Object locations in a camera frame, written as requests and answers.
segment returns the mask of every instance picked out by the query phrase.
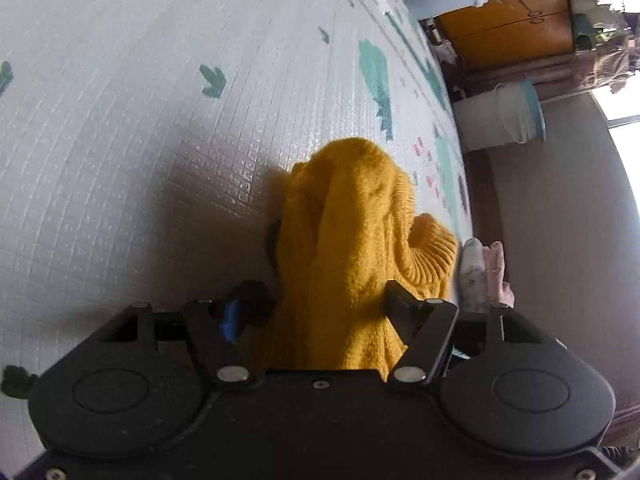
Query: floor mat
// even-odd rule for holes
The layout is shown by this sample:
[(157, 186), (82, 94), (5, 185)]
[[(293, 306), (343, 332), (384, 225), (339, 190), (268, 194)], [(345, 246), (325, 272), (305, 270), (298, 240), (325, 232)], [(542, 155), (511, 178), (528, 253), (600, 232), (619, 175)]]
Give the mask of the floor mat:
[[(134, 300), (243, 279), (280, 173), (378, 143), (471, 236), (442, 75), (401, 0), (0, 0), (0, 366), (41, 372)], [(0, 397), (0, 464), (40, 444)]]

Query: yellow sweater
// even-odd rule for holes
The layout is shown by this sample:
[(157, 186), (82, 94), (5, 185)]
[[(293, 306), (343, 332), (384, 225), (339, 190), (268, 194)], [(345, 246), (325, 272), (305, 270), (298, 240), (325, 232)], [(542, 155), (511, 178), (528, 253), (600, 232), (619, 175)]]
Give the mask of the yellow sweater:
[(457, 242), (414, 219), (408, 177), (375, 144), (336, 140), (296, 164), (276, 248), (282, 300), (266, 331), (271, 368), (376, 368), (405, 346), (382, 311), (387, 280), (444, 298)]

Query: orange cabinet door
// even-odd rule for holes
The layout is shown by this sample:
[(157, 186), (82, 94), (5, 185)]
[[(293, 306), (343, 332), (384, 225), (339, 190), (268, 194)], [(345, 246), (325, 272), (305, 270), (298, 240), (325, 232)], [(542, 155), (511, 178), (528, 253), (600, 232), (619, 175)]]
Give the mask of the orange cabinet door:
[(490, 28), (453, 41), (463, 66), (476, 72), (574, 51), (568, 12)]
[(447, 36), (456, 40), (488, 28), (569, 10), (566, 0), (522, 1), (524, 6), (518, 0), (489, 0), (482, 7), (454, 10), (443, 14), (440, 19)]

